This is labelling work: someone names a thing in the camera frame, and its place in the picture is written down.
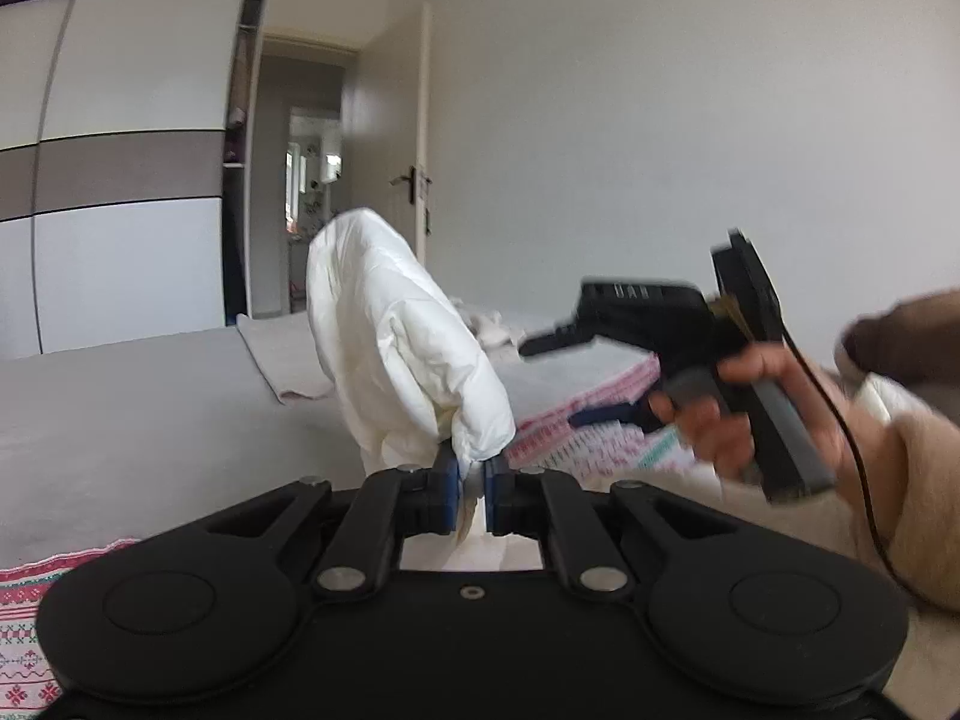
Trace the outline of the beige sleeved right forearm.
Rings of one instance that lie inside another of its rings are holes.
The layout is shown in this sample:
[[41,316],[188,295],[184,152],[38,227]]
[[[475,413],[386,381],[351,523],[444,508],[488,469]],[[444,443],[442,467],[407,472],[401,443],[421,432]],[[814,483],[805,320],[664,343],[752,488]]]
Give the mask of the beige sleeved right forearm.
[[[841,335],[836,360],[844,374],[877,374],[911,388],[957,387],[957,291],[908,299],[856,320]],[[888,562],[923,600],[893,692],[919,717],[957,717],[957,424],[931,410],[879,418],[810,362],[802,361],[802,369],[850,446],[861,504],[848,504],[835,486],[847,517],[763,515],[740,497],[727,507],[783,532],[808,533],[867,564]]]

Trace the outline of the person's right hand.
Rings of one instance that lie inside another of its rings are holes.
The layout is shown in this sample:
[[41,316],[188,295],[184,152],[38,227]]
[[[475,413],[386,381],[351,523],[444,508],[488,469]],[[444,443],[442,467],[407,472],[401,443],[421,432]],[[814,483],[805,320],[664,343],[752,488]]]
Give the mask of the person's right hand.
[[[861,483],[853,454],[827,400],[802,369],[804,358],[776,343],[752,343],[740,355],[721,362],[727,383],[776,382],[799,413],[825,465],[835,473],[836,492],[848,504],[861,504]],[[721,478],[740,478],[754,461],[755,429],[745,415],[722,416],[718,402],[701,397],[675,406],[664,394],[649,399],[652,411],[679,431],[683,444],[698,460],[715,467]]]

